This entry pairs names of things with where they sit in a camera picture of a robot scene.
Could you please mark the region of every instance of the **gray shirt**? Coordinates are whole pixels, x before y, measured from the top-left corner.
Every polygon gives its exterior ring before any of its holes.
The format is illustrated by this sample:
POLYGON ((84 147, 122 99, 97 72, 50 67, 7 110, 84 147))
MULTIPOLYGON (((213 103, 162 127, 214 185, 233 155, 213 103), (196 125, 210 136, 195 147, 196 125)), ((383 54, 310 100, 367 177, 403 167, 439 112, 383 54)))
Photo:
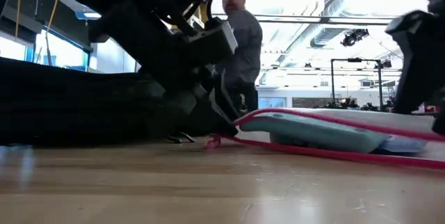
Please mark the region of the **gray shirt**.
POLYGON ((230 26, 238 43, 235 54, 216 64, 216 70, 225 70, 227 87, 235 86, 241 79, 254 83, 261 69, 260 55, 263 31, 258 20, 247 10, 240 10, 228 16, 230 26))

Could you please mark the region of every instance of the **black stand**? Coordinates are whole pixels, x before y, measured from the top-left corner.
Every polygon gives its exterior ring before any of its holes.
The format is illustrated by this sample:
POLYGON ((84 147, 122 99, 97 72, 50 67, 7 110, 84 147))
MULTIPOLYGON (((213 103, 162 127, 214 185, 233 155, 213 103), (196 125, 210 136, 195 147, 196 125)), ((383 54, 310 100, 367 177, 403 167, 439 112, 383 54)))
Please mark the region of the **black stand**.
POLYGON ((368 60, 361 58, 347 58, 347 59, 331 59, 331 80, 332 80, 332 103, 335 104, 335 86, 334 86, 334 61, 347 61, 349 63, 361 63, 362 61, 375 61, 378 66, 378 94, 380 96, 380 108, 383 106, 383 92, 382 92, 382 62, 380 60, 368 60))

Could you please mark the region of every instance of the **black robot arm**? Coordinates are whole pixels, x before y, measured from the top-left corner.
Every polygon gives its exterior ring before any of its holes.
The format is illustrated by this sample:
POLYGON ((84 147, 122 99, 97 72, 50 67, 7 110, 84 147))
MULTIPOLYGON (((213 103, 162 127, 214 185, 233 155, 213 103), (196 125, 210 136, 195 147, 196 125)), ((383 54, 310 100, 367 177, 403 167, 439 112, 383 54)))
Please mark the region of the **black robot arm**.
POLYGON ((212 131, 236 134, 238 115, 214 65, 237 48, 228 22, 210 19, 202 31, 187 20, 202 2, 212 0, 77 0, 101 15, 89 23, 92 42, 113 38, 166 90, 186 113, 199 109, 212 131), (180 30, 172 33, 162 22, 180 30))
MULTIPOLYGON (((428 13, 414 11, 393 20, 386 32, 398 43, 403 72, 394 111, 410 114, 445 86, 445 0, 428 0, 428 13)), ((432 130, 445 135, 445 102, 432 130)))

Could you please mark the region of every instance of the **exposed duct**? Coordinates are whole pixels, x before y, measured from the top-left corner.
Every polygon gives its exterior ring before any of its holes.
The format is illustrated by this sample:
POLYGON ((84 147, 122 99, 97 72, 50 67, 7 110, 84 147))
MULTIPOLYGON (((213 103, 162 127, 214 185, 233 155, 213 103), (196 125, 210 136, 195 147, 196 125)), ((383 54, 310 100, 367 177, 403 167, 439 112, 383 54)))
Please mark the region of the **exposed duct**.
MULTIPOLYGON (((343 13, 347 0, 331 0, 328 7, 322 13, 322 16, 326 17, 345 17, 343 13)), ((322 24, 310 24, 305 31, 303 31, 288 47, 287 52, 291 53, 297 46, 303 44, 307 39, 309 41, 310 47, 321 48, 326 46, 326 44, 337 37, 340 33, 344 32, 346 29, 332 29, 325 28, 322 24)), ((284 62, 288 55, 281 55, 277 61, 280 63, 284 62)))

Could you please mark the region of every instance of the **hardwood floor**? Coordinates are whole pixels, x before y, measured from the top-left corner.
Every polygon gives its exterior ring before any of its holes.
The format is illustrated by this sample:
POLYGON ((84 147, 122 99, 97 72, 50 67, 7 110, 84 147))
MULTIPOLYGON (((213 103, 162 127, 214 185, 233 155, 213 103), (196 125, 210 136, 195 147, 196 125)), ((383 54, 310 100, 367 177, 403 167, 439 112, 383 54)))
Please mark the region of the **hardwood floor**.
POLYGON ((0 147, 1 223, 445 223, 442 172, 203 145, 0 147))

